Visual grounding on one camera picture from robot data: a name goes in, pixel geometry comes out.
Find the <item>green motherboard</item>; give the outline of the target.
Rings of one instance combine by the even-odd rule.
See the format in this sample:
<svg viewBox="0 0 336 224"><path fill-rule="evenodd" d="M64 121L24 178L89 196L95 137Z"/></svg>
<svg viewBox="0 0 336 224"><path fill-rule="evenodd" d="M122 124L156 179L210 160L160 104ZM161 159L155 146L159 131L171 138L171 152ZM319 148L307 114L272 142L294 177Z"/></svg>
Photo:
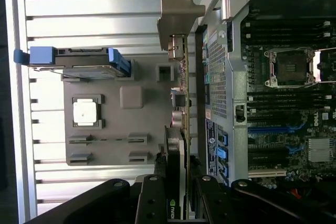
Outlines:
<svg viewBox="0 0 336 224"><path fill-rule="evenodd" d="M253 20L240 27L242 60L247 70L247 129L288 127L293 133L248 132L248 169L285 169L286 177L251 178L263 184L280 180L308 182L336 179L336 82L274 89L268 80L268 58L274 48L336 48L336 19ZM333 161L308 160L308 139L333 140Z"/></svg>

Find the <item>open black PC case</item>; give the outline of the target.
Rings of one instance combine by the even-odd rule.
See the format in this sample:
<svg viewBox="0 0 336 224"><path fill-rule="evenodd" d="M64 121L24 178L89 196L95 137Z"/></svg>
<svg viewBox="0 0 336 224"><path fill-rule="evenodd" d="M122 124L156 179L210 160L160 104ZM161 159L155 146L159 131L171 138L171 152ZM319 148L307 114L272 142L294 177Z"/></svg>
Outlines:
<svg viewBox="0 0 336 224"><path fill-rule="evenodd" d="M245 19L336 19L336 0L201 0L206 13L198 21L207 140L206 169L224 185L249 179L270 189L295 191L308 182L280 180L263 184L248 178L247 70L242 60L240 27ZM319 182L333 182L327 179Z"/></svg>

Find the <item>CPU socket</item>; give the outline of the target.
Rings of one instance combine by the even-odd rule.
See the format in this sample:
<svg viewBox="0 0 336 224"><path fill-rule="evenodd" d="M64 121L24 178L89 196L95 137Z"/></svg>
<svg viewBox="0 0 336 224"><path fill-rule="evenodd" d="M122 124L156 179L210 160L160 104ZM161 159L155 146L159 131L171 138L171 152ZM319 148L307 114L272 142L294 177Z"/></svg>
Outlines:
<svg viewBox="0 0 336 224"><path fill-rule="evenodd" d="M274 89L294 89L314 85L313 58L308 47L274 48L264 52L268 58L268 80L265 86Z"/></svg>

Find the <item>blue expansion slot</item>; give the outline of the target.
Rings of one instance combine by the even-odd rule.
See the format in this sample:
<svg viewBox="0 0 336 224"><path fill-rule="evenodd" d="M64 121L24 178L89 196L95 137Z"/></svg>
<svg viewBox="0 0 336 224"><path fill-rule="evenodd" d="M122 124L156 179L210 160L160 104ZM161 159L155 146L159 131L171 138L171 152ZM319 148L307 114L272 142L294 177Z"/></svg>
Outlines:
<svg viewBox="0 0 336 224"><path fill-rule="evenodd" d="M249 127L248 132L251 134L266 134L266 133L293 133L296 130L288 127Z"/></svg>

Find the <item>metal socket cover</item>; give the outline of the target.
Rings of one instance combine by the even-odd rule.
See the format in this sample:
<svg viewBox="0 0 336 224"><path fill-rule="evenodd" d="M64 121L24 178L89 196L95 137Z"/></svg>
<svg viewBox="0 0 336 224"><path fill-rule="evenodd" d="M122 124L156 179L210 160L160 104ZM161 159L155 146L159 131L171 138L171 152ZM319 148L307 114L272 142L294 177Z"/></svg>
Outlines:
<svg viewBox="0 0 336 224"><path fill-rule="evenodd" d="M313 76L317 83L336 82L336 48L315 53L313 58Z"/></svg>

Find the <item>hard disk in blue carrier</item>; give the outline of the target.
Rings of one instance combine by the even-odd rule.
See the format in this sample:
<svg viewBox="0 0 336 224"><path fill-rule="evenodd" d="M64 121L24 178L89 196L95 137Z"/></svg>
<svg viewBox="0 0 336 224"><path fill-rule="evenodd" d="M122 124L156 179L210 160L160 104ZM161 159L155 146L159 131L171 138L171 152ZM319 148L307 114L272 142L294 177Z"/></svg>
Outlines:
<svg viewBox="0 0 336 224"><path fill-rule="evenodd" d="M55 48L32 46L29 52L14 50L14 62L36 71L51 71L66 79L128 78L131 62L115 48Z"/></svg>

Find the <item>grey parts rack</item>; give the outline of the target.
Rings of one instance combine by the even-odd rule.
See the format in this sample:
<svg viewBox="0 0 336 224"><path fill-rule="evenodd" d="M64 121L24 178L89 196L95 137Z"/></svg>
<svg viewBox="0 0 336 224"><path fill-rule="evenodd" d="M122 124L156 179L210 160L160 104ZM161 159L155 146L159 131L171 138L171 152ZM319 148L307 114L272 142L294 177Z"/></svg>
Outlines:
<svg viewBox="0 0 336 224"><path fill-rule="evenodd" d="M167 153L171 91L179 86L179 64L165 58L132 60L128 78L64 83L65 155L70 166L147 165ZM93 99L97 122L78 126L73 103Z"/></svg>

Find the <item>white PCI slot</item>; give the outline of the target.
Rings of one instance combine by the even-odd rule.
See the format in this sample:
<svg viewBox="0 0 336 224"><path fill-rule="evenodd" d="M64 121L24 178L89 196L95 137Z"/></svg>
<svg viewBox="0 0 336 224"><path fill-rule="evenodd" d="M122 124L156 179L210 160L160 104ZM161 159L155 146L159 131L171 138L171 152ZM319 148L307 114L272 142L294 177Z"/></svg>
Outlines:
<svg viewBox="0 0 336 224"><path fill-rule="evenodd" d="M248 178L263 178L263 177L286 177L285 169L253 169L248 171Z"/></svg>

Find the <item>silver chipset heatsink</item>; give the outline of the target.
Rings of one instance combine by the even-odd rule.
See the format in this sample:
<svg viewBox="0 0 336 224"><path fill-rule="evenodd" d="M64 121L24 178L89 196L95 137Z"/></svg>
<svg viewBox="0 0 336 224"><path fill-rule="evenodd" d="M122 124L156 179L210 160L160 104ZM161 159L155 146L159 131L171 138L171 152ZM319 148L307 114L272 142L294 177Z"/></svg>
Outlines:
<svg viewBox="0 0 336 224"><path fill-rule="evenodd" d="M333 140L330 138L308 139L308 160L312 163L333 161Z"/></svg>

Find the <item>CPU chip with metal lid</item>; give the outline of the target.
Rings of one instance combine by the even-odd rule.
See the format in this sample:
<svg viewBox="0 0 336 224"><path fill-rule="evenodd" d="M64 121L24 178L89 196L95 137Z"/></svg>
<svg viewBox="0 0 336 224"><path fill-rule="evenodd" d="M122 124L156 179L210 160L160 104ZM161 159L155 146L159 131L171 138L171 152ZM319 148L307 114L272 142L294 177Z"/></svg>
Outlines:
<svg viewBox="0 0 336 224"><path fill-rule="evenodd" d="M78 126L93 126L97 122L97 104L93 99L78 99L73 103L73 116Z"/></svg>

